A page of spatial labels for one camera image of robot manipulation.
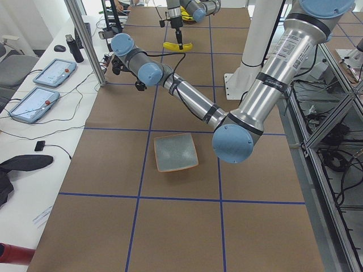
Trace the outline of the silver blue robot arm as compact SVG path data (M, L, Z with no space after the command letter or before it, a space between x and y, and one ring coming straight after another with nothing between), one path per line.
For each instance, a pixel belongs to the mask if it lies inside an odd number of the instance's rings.
M214 15L219 12L221 1L167 1L166 18L160 20L163 27L164 22L169 22L172 29L175 30L177 43L164 42L163 47L172 52L188 52L193 48L193 44L183 43L181 27L183 26L184 10L192 21L201 22L206 16Z
M144 87L161 86L213 130L212 146L227 163L241 163L253 152L264 133L264 121L284 95L311 50L326 43L340 18L353 9L354 1L294 1L284 21L284 33L261 69L242 81L242 68L225 76L228 100L238 107L225 112L212 103L176 70L151 60L126 33L111 41L115 54L113 72L132 73Z

